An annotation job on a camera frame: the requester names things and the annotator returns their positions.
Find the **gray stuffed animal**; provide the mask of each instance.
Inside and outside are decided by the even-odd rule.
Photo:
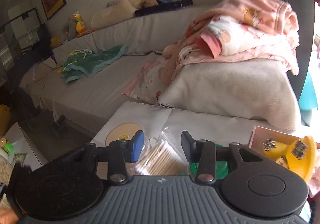
[[[69,18],[68,22],[62,28],[61,43],[70,41],[77,36],[76,22],[75,20]]]

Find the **round black cover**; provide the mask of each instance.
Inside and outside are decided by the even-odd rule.
[[[100,199],[101,179],[79,163],[45,165],[19,179],[15,197],[21,210],[41,220],[63,220],[86,211]]]
[[[268,159],[242,162],[221,184],[223,198],[246,215],[281,218],[300,210],[308,197],[305,181]]]

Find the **green towel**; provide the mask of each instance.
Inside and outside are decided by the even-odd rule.
[[[61,75],[66,83],[78,80],[82,75],[90,79],[118,60],[127,50],[126,45],[113,47],[101,54],[94,54],[89,50],[76,50],[68,56]]]

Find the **pink object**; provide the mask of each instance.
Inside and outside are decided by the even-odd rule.
[[[320,150],[317,150],[317,159],[314,173],[311,180],[307,183],[310,198],[315,197],[320,192]]]
[[[265,33],[288,34],[298,31],[297,15],[290,4],[279,0],[224,0],[193,21],[196,28],[214,15],[228,15]]]
[[[222,16],[225,16],[225,20],[233,21],[233,25],[222,28]],[[219,22],[222,29],[216,28],[215,22]],[[212,33],[210,28],[216,28],[218,33]],[[224,0],[196,18],[187,28],[183,39],[164,49],[162,56],[168,62],[160,80],[170,84],[187,64],[228,63],[253,58],[280,61],[286,71],[291,70],[297,75],[299,67],[295,49],[299,45],[298,29],[296,13],[290,4],[283,1]],[[242,42],[234,41],[235,37]],[[236,45],[238,51],[230,53]],[[143,68],[141,74],[126,88],[126,95],[151,68],[150,64]]]
[[[221,53],[221,43],[219,39],[208,30],[204,30],[200,37],[196,38],[196,44],[205,54],[212,54],[214,58],[217,58]]]
[[[122,94],[126,96],[130,96],[131,91],[134,89],[134,87],[138,84],[138,82],[143,78],[143,76],[154,66],[156,66],[156,63],[146,63],[145,66],[142,68],[141,72],[129,83],[129,85],[125,88]]]

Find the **yellow stuffed duck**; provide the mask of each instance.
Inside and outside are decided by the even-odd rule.
[[[84,22],[81,19],[80,11],[77,11],[73,14],[73,19],[76,20],[76,30],[78,35],[85,33],[87,30],[85,29]]]

